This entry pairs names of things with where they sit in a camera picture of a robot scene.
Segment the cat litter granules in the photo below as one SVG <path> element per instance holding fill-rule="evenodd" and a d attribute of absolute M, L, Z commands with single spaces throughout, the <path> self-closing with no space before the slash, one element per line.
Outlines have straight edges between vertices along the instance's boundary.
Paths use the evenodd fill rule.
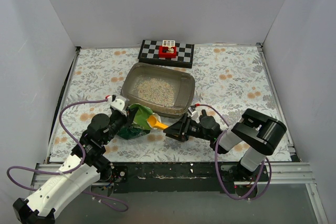
<path fill-rule="evenodd" d="M 173 106 L 175 102 L 175 88 L 169 82 L 158 79 L 138 80 L 132 88 L 134 96 L 164 107 Z"/>

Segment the black white checkerboard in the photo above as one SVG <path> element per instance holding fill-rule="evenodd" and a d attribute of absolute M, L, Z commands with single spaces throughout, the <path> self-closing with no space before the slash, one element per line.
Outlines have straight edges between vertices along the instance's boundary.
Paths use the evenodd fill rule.
<path fill-rule="evenodd" d="M 193 56 L 192 44 L 174 42 L 174 46 L 168 46 L 163 41 L 143 40 L 138 60 L 153 65 L 191 69 Z"/>

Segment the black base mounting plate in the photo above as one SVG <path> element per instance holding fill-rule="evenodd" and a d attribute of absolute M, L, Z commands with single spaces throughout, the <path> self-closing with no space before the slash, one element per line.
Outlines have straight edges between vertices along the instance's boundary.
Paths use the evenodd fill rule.
<path fill-rule="evenodd" d="M 229 192 L 238 185 L 250 189 L 269 179 L 265 166 L 246 172 L 237 162 L 113 163 L 98 184 L 113 193 Z"/>

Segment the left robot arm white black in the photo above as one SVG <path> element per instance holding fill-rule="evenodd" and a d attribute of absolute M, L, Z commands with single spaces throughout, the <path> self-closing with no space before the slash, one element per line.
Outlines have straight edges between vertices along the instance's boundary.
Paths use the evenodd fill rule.
<path fill-rule="evenodd" d="M 112 167 L 104 157 L 105 145 L 133 123 L 136 112 L 127 109 L 125 114 L 118 110 L 112 110 L 111 115 L 96 114 L 56 174 L 27 198 L 14 202 L 16 218 L 21 223 L 55 223 L 65 207 L 92 183 L 108 181 Z"/>

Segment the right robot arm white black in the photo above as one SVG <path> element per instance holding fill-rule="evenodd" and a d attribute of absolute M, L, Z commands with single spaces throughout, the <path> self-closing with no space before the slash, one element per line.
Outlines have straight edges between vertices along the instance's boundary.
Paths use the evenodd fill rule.
<path fill-rule="evenodd" d="M 163 130 L 167 137 L 186 142 L 190 136 L 208 140 L 216 154 L 226 154 L 241 142 L 249 145 L 233 173 L 237 179 L 248 181 L 257 174 L 257 167 L 274 153 L 287 127 L 279 120 L 247 109 L 240 121 L 224 133 L 215 118 L 202 110 L 198 122 L 192 119 L 191 112 L 197 105 L 188 109 L 176 123 Z"/>

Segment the white grid toy piece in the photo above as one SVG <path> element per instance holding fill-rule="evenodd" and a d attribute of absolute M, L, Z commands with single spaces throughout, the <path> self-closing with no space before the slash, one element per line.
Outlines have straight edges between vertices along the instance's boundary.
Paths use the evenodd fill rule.
<path fill-rule="evenodd" d="M 163 40 L 162 41 L 163 47 L 175 47 L 175 40 Z"/>

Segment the green litter bag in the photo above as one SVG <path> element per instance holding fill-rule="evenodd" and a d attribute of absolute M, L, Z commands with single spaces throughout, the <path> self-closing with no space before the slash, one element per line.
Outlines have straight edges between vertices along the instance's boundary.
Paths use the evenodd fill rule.
<path fill-rule="evenodd" d="M 117 134 L 118 137 L 124 140 L 131 140 L 149 134 L 153 128 L 150 127 L 150 125 L 147 122 L 147 119 L 151 115 L 155 116 L 158 119 L 158 121 L 161 122 L 161 117 L 157 113 L 154 113 L 147 106 L 134 103 L 130 105 L 129 108 L 131 109 L 137 108 L 138 110 L 131 126 L 123 127 Z"/>

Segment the grey litter box tray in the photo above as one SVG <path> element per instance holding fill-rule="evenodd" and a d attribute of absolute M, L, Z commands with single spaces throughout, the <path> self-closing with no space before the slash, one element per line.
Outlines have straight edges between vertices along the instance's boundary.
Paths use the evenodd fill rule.
<path fill-rule="evenodd" d="M 179 118 L 191 105 L 194 91 L 195 79 L 189 73 L 138 62 L 130 69 L 121 95 L 161 116 Z"/>

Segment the red toy block box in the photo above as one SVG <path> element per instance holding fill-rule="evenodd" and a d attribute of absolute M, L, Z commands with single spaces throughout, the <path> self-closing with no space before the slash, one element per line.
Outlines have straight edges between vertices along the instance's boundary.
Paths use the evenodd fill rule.
<path fill-rule="evenodd" d="M 159 58 L 173 59 L 177 57 L 176 47 L 159 47 Z"/>

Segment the aluminium frame rail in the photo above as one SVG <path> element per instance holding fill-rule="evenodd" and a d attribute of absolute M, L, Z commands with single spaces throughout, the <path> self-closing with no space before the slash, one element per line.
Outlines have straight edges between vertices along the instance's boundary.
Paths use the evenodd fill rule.
<path fill-rule="evenodd" d="M 286 123 L 285 116 L 278 99 L 276 88 L 272 81 L 270 70 L 266 63 L 266 57 L 263 51 L 263 45 L 261 42 L 258 42 L 256 43 L 256 47 L 258 49 L 262 65 L 264 67 L 265 74 L 268 79 L 270 90 L 275 99 L 276 109 L 279 118 L 284 123 Z M 273 162 L 272 163 L 273 173 L 271 182 L 274 184 L 283 184 L 283 185 L 304 185 L 308 193 L 308 198 L 311 203 L 317 223 L 328 223 L 327 215 L 323 208 L 322 201 L 317 188 L 316 179 L 312 172 L 310 164 L 308 162 L 303 162 L 298 157 L 294 142 L 289 132 L 286 133 L 286 141 L 289 153 L 291 154 L 291 156 L 295 157 L 295 160 L 291 162 Z"/>

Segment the yellow plastic litter scoop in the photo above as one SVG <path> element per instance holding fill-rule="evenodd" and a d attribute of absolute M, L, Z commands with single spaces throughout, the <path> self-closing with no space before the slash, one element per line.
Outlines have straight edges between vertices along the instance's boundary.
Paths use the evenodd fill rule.
<path fill-rule="evenodd" d="M 153 129 L 165 130 L 167 125 L 163 124 L 155 115 L 150 115 L 147 119 L 148 125 Z"/>

